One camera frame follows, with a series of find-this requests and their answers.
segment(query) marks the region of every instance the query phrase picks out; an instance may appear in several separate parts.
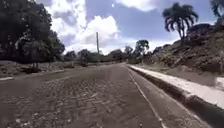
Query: hill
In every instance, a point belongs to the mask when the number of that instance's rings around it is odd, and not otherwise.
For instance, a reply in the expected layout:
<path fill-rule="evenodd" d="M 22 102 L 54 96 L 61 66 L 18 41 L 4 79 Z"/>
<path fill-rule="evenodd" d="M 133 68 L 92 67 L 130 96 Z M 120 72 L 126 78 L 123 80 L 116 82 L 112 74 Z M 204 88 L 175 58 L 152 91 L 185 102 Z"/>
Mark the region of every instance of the hill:
<path fill-rule="evenodd" d="M 184 43 L 179 40 L 156 48 L 150 62 L 220 72 L 224 62 L 224 29 L 209 24 L 195 25 L 189 29 Z"/>

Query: paved road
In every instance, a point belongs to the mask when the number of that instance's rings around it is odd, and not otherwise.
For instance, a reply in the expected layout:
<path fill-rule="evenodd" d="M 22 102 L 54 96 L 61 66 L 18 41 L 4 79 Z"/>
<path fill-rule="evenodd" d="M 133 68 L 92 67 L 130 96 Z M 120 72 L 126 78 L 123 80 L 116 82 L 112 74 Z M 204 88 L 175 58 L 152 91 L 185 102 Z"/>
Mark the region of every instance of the paved road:
<path fill-rule="evenodd" d="M 0 82 L 0 99 L 3 128 L 209 128 L 124 65 Z"/>

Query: sky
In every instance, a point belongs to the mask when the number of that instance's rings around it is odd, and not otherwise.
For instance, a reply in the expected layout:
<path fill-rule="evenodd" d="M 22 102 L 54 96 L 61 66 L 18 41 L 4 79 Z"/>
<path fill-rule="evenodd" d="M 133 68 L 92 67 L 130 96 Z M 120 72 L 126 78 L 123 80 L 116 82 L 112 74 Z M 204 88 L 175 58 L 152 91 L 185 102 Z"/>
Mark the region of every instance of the sky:
<path fill-rule="evenodd" d="M 216 21 L 210 0 L 36 0 L 52 15 L 52 29 L 67 51 L 95 52 L 96 32 L 103 54 L 114 49 L 134 47 L 141 39 L 150 50 L 178 40 L 176 32 L 164 29 L 162 11 L 174 2 L 190 4 L 199 14 L 198 23 Z"/>

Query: green tree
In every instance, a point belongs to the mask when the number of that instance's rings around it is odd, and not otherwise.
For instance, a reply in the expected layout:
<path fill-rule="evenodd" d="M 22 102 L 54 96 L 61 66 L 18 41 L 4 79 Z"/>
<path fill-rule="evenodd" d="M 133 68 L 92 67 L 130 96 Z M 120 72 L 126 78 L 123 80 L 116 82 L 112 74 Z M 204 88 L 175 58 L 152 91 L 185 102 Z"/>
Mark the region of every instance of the green tree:
<path fill-rule="evenodd" d="M 83 49 L 78 52 L 78 60 L 83 66 L 87 66 L 87 64 L 90 62 L 90 54 L 91 52 L 87 49 Z"/>
<path fill-rule="evenodd" d="M 75 51 L 67 52 L 64 56 L 65 61 L 74 61 L 76 59 Z"/>
<path fill-rule="evenodd" d="M 170 31 L 177 31 L 181 40 L 184 40 L 186 31 L 198 20 L 198 14 L 193 10 L 191 5 L 179 5 L 174 3 L 172 7 L 163 11 L 165 19 L 165 29 Z"/>
<path fill-rule="evenodd" d="M 125 49 L 124 49 L 125 58 L 130 59 L 132 51 L 133 51 L 132 47 L 125 46 Z"/>
<path fill-rule="evenodd" d="M 120 49 L 113 50 L 109 53 L 111 57 L 111 61 L 122 61 L 123 59 L 123 52 Z"/>
<path fill-rule="evenodd" d="M 147 40 L 139 40 L 135 46 L 135 52 L 139 55 L 144 55 L 146 50 L 149 49 L 149 42 Z"/>
<path fill-rule="evenodd" d="M 143 59 L 146 53 L 146 50 L 149 49 L 149 42 L 147 40 L 139 40 L 136 43 L 135 46 L 135 51 L 134 51 L 134 58 L 136 61 L 142 60 L 143 63 Z"/>
<path fill-rule="evenodd" d="M 51 28 L 51 15 L 34 0 L 0 0 L 0 47 L 5 59 L 30 62 L 24 47 L 44 44 L 43 61 L 60 58 L 64 45 Z"/>
<path fill-rule="evenodd" d="M 212 10 L 217 17 L 221 17 L 221 11 L 224 9 L 224 1 L 223 0 L 211 0 L 211 7 Z"/>

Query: road edge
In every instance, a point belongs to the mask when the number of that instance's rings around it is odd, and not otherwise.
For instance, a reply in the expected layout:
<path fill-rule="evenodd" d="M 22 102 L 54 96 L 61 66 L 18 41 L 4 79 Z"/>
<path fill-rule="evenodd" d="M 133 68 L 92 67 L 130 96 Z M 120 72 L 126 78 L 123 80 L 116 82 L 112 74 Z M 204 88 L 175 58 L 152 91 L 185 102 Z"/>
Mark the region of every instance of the road edge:
<path fill-rule="evenodd" d="M 172 84 L 169 84 L 159 78 L 141 72 L 137 69 L 132 68 L 130 65 L 127 66 L 131 70 L 137 72 L 147 80 L 155 84 L 157 87 L 162 89 L 165 93 L 182 103 L 186 108 L 193 111 L 198 117 L 206 121 L 215 128 L 224 127 L 224 110 L 216 105 L 205 102 L 196 95 L 193 95 L 183 89 L 180 89 Z"/>

